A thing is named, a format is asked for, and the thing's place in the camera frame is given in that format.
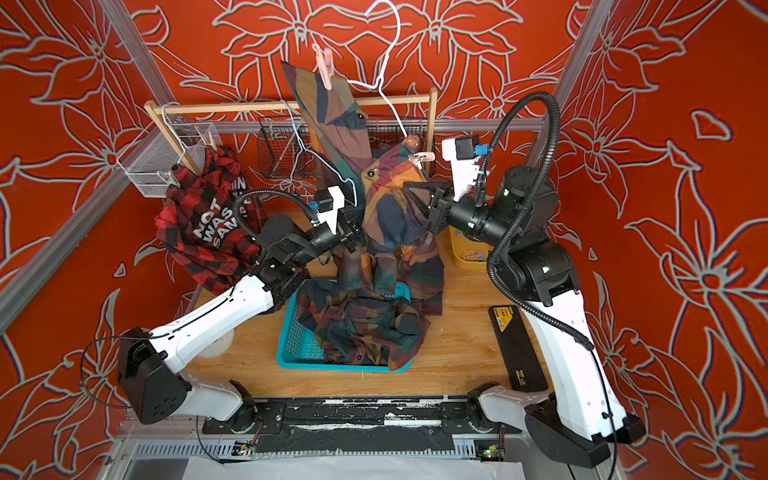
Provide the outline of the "white wire hanger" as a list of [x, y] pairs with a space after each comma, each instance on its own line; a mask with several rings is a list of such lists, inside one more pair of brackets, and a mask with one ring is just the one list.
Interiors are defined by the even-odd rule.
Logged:
[[293, 108], [289, 106], [286, 100], [282, 100], [282, 104], [285, 110], [288, 112], [289, 119], [291, 122], [291, 127], [293, 130], [294, 136], [296, 138], [296, 141], [298, 143], [300, 152], [304, 154], [308, 154], [314, 157], [316, 160], [319, 160], [322, 165], [324, 165], [328, 170], [330, 170], [337, 177], [337, 179], [341, 184], [349, 186], [352, 189], [352, 199], [348, 200], [348, 203], [351, 203], [354, 207], [358, 207], [357, 189], [353, 180], [350, 178], [343, 177], [342, 174], [334, 167], [333, 164], [325, 160], [319, 153], [306, 147], [303, 141], [303, 138], [300, 134], [299, 128], [297, 126], [297, 122], [293, 114]]
[[391, 58], [391, 54], [394, 50], [394, 47], [399, 43], [401, 32], [402, 32], [402, 21], [401, 17], [398, 11], [397, 6], [390, 0], [375, 0], [368, 9], [363, 13], [363, 15], [366, 17], [367, 20], [372, 19], [376, 15], [383, 14], [383, 10], [378, 10], [379, 6], [385, 6], [392, 17], [394, 18], [395, 22], [395, 34], [391, 41], [388, 42], [387, 48], [384, 50], [383, 56], [381, 58], [381, 64], [380, 69], [378, 71], [378, 74], [375, 77], [375, 80], [372, 83], [365, 83], [360, 80], [349, 80], [348, 83], [352, 86], [361, 87], [368, 91], [376, 91], [380, 97], [381, 100], [384, 101], [384, 103], [389, 107], [391, 110], [397, 125], [402, 133], [403, 137], [407, 137], [408, 133], [405, 129], [405, 126], [402, 122], [402, 119], [397, 112], [397, 109], [394, 105], [394, 103], [387, 97], [387, 95], [384, 93], [384, 84], [385, 84], [385, 74], [387, 67], [389, 65], [389, 60]]

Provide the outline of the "dark plaid shirt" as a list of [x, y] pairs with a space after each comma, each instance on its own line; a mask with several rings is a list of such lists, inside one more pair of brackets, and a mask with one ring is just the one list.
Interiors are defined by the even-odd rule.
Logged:
[[353, 205], [365, 209], [362, 246], [353, 253], [338, 248], [334, 254], [338, 282], [380, 294], [393, 293], [402, 282], [420, 312], [441, 315], [445, 274], [439, 246], [425, 214], [404, 190], [409, 182], [425, 180], [411, 160], [422, 150], [421, 139], [410, 135], [374, 154], [367, 114], [347, 81], [334, 77], [326, 86], [311, 71], [289, 63], [282, 69], [305, 122], [323, 146], [330, 178], [351, 196]]
[[326, 364], [406, 366], [422, 347], [430, 322], [405, 297], [362, 288], [344, 290], [327, 279], [310, 279], [297, 291], [298, 322], [309, 330]]

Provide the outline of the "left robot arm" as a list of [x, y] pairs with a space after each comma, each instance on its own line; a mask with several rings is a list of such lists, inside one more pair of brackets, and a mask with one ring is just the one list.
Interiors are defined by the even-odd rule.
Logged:
[[208, 383], [186, 374], [186, 367], [245, 321], [281, 306], [308, 279], [309, 263], [339, 245], [353, 250], [362, 237], [365, 203], [348, 204], [338, 186], [317, 192], [314, 206], [296, 201], [312, 224], [307, 231], [285, 215], [254, 231], [242, 207], [257, 194], [247, 191], [234, 203], [238, 226], [260, 248], [244, 275], [203, 307], [150, 331], [134, 328], [120, 338], [118, 384], [143, 425], [194, 415], [219, 421], [234, 433], [251, 429], [259, 413], [244, 386], [236, 381]]

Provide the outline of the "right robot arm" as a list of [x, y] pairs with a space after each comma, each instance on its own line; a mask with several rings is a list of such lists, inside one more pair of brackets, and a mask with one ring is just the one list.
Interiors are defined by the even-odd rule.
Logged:
[[486, 182], [495, 145], [481, 145], [471, 136], [443, 145], [443, 156], [452, 164], [450, 183], [407, 182], [403, 188], [430, 231], [453, 227], [489, 247], [489, 279], [533, 328], [549, 371], [551, 393], [489, 384], [477, 389], [481, 418], [527, 433], [553, 461], [616, 466], [619, 447], [642, 439], [646, 426], [613, 392], [588, 326], [576, 267], [547, 233], [559, 201], [549, 177], [561, 123], [556, 98], [544, 91], [525, 95], [502, 118], [497, 133], [505, 133], [534, 102], [547, 112], [544, 150], [535, 166], [509, 168], [493, 198], [486, 195]]

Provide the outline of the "red black plaid shirt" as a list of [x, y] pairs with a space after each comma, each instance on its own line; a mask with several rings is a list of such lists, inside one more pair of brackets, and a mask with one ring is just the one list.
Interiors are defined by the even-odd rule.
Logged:
[[235, 200], [252, 183], [234, 149], [205, 149], [200, 175], [178, 164], [155, 217], [156, 237], [178, 265], [206, 290], [231, 288], [260, 256], [260, 247], [235, 218]]

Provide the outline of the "yellow plastic tray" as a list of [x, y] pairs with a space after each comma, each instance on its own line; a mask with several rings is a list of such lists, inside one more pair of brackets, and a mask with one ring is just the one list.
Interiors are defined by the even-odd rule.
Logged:
[[453, 263], [463, 270], [485, 271], [490, 247], [486, 243], [469, 239], [454, 227], [449, 226], [448, 232]]

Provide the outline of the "teal plastic basket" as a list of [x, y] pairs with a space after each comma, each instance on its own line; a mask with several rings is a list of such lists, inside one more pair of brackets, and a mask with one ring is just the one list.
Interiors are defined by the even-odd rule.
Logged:
[[[342, 289], [358, 290], [362, 288], [348, 289], [346, 287], [342, 287]], [[406, 285], [402, 283], [396, 284], [394, 291], [388, 294], [382, 294], [382, 295], [398, 296], [398, 297], [402, 296], [411, 301], [410, 290]], [[277, 361], [281, 367], [285, 369], [298, 369], [298, 370], [316, 370], [316, 371], [331, 371], [331, 372], [370, 372], [370, 373], [385, 373], [385, 372], [401, 373], [406, 371], [410, 367], [413, 359], [408, 364], [406, 364], [405, 367], [396, 371], [390, 371], [385, 367], [332, 365], [332, 364], [324, 363], [322, 359], [322, 351], [319, 348], [317, 342], [315, 341], [313, 334], [309, 330], [304, 328], [297, 320], [296, 297], [297, 297], [297, 293], [295, 293], [288, 302], [286, 318], [285, 318], [284, 325], [282, 327], [282, 332], [279, 340]]]

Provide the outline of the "beige clothespin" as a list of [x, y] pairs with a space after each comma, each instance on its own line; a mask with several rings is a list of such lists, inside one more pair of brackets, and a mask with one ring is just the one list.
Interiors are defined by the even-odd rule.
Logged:
[[212, 150], [216, 150], [219, 145], [217, 134], [213, 130], [208, 130], [204, 136], [205, 143]]

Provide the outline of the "white tape roll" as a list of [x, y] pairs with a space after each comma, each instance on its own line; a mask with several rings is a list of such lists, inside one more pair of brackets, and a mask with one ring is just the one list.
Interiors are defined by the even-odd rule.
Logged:
[[235, 333], [236, 331], [234, 329], [228, 331], [226, 334], [212, 342], [210, 345], [208, 345], [206, 348], [204, 348], [198, 356], [200, 358], [215, 358], [218, 356], [221, 356], [224, 354], [234, 343], [235, 340]]

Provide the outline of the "white mesh basket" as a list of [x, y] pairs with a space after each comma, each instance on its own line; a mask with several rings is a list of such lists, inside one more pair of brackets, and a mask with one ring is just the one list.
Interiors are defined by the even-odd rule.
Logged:
[[117, 165], [145, 198], [163, 198], [169, 186], [178, 185], [173, 167], [203, 172], [206, 151], [211, 149], [204, 140], [208, 130], [217, 134], [220, 146], [222, 140], [212, 122], [180, 124], [170, 129], [170, 138], [153, 131], [134, 140], [128, 152], [118, 157]]

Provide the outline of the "black yellow tool case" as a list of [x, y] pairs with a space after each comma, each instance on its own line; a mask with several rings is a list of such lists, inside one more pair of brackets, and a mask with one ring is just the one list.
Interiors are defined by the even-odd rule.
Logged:
[[549, 384], [519, 309], [515, 305], [497, 305], [491, 306], [488, 313], [511, 388], [546, 391]]

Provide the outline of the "wooden hanging rack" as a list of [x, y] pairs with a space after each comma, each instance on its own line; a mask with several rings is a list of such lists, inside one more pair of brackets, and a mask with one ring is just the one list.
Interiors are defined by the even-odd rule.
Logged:
[[169, 122], [166, 116], [171, 115], [197, 115], [214, 113], [258, 113], [273, 110], [285, 110], [291, 112], [299, 109], [303, 112], [304, 121], [308, 128], [315, 132], [320, 145], [325, 148], [328, 156], [352, 158], [362, 152], [362, 147], [367, 146], [367, 116], [366, 107], [388, 106], [392, 109], [392, 116], [401, 130], [401, 136], [408, 136], [404, 123], [398, 116], [398, 105], [428, 106], [428, 118], [426, 119], [426, 136], [424, 148], [427, 152], [433, 150], [434, 129], [436, 123], [438, 90], [433, 88], [426, 95], [404, 96], [378, 96], [353, 98], [349, 93], [336, 93], [334, 91], [325, 94], [312, 94], [306, 101], [296, 100], [281, 103], [278, 101], [252, 102], [252, 103], [220, 103], [197, 105], [163, 105], [153, 101], [145, 103], [144, 108], [156, 124], [157, 128], [166, 137], [171, 147], [179, 155], [180, 162], [187, 169], [198, 175], [201, 168], [193, 161], [191, 147], [184, 143], [177, 135], [177, 125]]

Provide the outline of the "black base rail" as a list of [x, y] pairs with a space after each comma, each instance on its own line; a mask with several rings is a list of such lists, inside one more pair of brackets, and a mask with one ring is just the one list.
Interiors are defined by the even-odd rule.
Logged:
[[202, 440], [234, 438], [259, 454], [457, 455], [475, 459], [520, 429], [493, 423], [465, 395], [258, 398], [257, 417], [236, 433], [197, 417]]

